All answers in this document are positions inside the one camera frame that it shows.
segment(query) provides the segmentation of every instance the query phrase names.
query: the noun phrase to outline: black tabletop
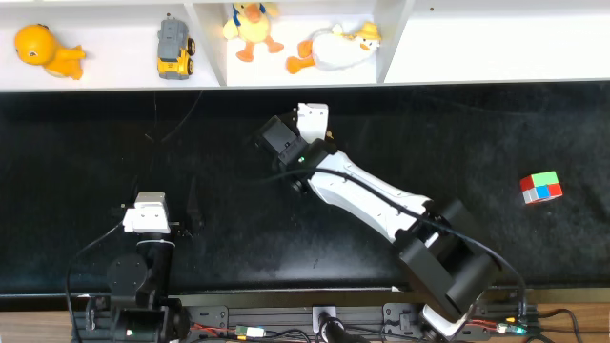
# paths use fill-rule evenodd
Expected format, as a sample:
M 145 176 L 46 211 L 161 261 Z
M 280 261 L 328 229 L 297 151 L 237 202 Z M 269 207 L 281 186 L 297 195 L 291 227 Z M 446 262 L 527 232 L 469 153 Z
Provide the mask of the black tabletop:
M 297 102 L 323 102 L 339 148 L 407 192 L 456 196 L 529 285 L 610 284 L 608 84 L 0 95 L 0 293 L 61 293 L 71 256 L 122 219 L 133 184 L 196 190 L 206 227 L 180 238 L 172 293 L 406 286 L 389 243 L 271 174 L 250 135 Z M 519 180 L 556 171 L 564 196 L 524 205 Z M 75 292 L 106 290 L 133 252 L 116 233 L 78 260 Z M 499 283 L 510 283 L 507 275 Z

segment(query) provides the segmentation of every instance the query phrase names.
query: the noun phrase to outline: duck beak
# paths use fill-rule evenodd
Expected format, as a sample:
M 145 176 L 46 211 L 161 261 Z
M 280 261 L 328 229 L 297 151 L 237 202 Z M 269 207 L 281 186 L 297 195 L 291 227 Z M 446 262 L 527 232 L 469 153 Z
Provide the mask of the duck beak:
M 246 18 L 252 23 L 258 23 L 260 21 L 260 9 L 257 4 L 248 5 L 244 11 Z

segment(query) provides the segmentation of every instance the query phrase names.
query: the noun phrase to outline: wooden floor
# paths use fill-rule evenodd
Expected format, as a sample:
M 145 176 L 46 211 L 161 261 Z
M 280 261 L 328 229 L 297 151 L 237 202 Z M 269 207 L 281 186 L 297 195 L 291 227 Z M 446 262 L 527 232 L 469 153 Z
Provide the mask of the wooden floor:
M 581 331 L 610 330 L 610 304 L 545 304 L 539 305 L 541 312 L 567 308 L 579 320 Z M 572 330 L 572 321 L 567 314 L 543 319 L 545 328 Z M 0 343 L 67 343 L 70 342 L 71 323 L 66 312 L 13 312 L 0 313 Z M 547 337 L 557 343 L 576 342 L 573 334 L 548 333 Z M 583 334 L 585 343 L 610 342 L 608 334 Z M 490 342 L 517 343 L 523 339 L 496 338 Z

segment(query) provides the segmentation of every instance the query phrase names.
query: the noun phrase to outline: colorful cube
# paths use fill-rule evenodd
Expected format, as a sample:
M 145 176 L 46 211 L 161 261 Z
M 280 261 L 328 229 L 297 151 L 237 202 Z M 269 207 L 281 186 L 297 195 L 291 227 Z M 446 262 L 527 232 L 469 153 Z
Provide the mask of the colorful cube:
M 526 204 L 548 201 L 563 195 L 554 171 L 541 172 L 523 178 L 521 191 Z

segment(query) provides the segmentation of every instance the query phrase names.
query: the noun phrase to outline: duck plush toy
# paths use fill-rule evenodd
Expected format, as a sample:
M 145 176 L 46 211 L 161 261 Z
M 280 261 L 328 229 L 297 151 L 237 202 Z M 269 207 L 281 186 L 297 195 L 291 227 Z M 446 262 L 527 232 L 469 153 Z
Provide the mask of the duck plush toy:
M 296 74 L 303 68 L 316 66 L 323 71 L 337 71 L 372 57 L 381 42 L 377 26 L 366 22 L 354 35 L 343 33 L 337 24 L 332 30 L 318 30 L 311 39 L 298 45 L 300 57 L 289 57 L 286 68 Z
M 53 76 L 78 80 L 83 75 L 80 60 L 85 53 L 81 47 L 65 48 L 44 25 L 28 25 L 17 32 L 15 47 L 22 61 L 43 66 Z
M 229 19 L 223 29 L 227 39 L 237 35 L 246 42 L 246 49 L 237 53 L 237 58 L 244 62 L 254 60 L 254 45 L 264 42 L 270 53 L 277 53 L 284 46 L 271 37 L 271 22 L 267 14 L 272 17 L 278 15 L 277 6 L 270 3 L 233 3 L 233 18 Z

